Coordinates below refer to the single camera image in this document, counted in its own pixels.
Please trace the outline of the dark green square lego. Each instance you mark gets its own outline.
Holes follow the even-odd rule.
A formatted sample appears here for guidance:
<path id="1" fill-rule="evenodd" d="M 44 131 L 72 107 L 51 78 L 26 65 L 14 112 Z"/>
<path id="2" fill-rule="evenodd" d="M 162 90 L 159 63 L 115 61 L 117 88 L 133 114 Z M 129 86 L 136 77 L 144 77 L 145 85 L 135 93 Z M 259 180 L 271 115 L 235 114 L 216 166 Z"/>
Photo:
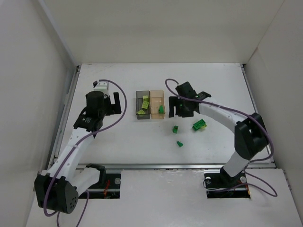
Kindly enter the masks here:
<path id="1" fill-rule="evenodd" d="M 158 108 L 158 113 L 163 114 L 164 113 L 164 107 L 163 105 L 160 105 Z"/>

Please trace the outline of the dark green long lego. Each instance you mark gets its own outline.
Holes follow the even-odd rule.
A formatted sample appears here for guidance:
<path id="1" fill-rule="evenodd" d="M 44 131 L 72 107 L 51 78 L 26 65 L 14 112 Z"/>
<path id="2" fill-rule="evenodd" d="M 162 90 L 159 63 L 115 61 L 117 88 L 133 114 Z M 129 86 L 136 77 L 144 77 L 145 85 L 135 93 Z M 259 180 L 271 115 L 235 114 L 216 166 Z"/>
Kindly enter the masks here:
<path id="1" fill-rule="evenodd" d="M 193 124 L 192 129 L 194 131 L 197 131 L 197 130 L 201 129 L 201 126 L 203 124 L 206 124 L 206 122 L 203 119 L 201 119 L 201 120 L 199 120 L 199 121 L 197 121 L 196 123 Z"/>

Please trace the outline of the small dark green lego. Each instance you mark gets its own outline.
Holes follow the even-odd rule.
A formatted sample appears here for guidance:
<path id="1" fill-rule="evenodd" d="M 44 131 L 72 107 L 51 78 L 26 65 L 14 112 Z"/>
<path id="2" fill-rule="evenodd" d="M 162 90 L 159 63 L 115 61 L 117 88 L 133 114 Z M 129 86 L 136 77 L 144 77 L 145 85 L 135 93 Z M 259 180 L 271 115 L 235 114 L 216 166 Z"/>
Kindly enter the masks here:
<path id="1" fill-rule="evenodd" d="M 175 125 L 175 126 L 173 127 L 172 132 L 175 133 L 175 134 L 177 134 L 177 132 L 178 132 L 178 126 Z"/>

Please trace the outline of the lime green 2x3 lego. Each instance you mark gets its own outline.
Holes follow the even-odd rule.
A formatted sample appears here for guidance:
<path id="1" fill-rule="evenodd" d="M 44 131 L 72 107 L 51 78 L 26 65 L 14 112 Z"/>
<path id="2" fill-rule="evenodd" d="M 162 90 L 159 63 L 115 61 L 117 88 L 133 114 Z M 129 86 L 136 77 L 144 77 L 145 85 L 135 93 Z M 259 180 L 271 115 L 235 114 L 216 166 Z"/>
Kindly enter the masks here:
<path id="1" fill-rule="evenodd" d="M 143 103 L 142 103 L 141 108 L 142 108 L 142 109 L 148 109 L 148 107 L 149 107 L 149 101 L 144 101 L 144 100 L 143 100 Z"/>

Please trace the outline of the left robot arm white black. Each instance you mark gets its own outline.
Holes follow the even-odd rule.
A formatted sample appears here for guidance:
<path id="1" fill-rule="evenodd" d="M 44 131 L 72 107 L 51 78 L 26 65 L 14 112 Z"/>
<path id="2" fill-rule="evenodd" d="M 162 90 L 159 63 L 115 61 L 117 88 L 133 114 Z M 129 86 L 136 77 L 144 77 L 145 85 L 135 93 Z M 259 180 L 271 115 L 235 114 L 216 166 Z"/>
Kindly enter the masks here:
<path id="1" fill-rule="evenodd" d="M 114 103 L 101 91 L 85 95 L 86 106 L 73 125 L 66 147 L 47 171 L 37 175 L 34 182 L 37 202 L 46 216 L 51 216 L 48 210 L 72 213 L 80 195 L 89 187 L 106 182 L 106 168 L 101 164 L 88 164 L 78 176 L 74 173 L 90 143 L 99 132 L 105 131 L 104 118 L 114 114 L 125 115 L 119 93 L 114 92 L 113 96 Z"/>

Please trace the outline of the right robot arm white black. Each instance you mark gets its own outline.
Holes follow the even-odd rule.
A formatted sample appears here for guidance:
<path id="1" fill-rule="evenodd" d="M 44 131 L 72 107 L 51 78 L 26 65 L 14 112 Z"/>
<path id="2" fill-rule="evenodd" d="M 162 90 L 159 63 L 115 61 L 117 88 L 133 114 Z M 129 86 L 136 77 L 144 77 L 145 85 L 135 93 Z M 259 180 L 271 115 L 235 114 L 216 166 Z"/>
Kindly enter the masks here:
<path id="1" fill-rule="evenodd" d="M 207 92 L 197 93 L 189 82 L 176 86 L 169 97 L 169 117 L 192 117 L 198 113 L 222 124 L 234 134 L 234 153 L 218 174 L 218 188 L 237 185 L 247 166 L 272 143 L 263 119 L 258 113 L 246 114 L 226 107 Z"/>

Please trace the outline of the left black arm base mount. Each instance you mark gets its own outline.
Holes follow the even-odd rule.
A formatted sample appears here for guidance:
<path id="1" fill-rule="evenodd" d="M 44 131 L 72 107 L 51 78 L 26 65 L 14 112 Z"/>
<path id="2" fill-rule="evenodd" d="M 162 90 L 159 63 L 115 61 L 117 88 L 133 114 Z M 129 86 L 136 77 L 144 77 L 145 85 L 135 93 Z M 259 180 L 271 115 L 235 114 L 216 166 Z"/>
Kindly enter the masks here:
<path id="1" fill-rule="evenodd" d="M 90 199 L 119 199 L 121 186 L 121 174 L 106 174 L 105 180 L 89 187 Z"/>

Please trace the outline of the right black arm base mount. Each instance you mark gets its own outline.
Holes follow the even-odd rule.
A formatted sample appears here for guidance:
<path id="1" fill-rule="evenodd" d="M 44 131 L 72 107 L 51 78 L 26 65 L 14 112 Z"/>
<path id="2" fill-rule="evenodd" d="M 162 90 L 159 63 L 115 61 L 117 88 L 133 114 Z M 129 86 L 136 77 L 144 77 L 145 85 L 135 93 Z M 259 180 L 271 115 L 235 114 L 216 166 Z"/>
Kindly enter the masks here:
<path id="1" fill-rule="evenodd" d="M 203 186 L 208 199 L 250 199 L 246 183 L 246 175 L 243 172 L 233 178 L 221 173 L 204 173 Z"/>

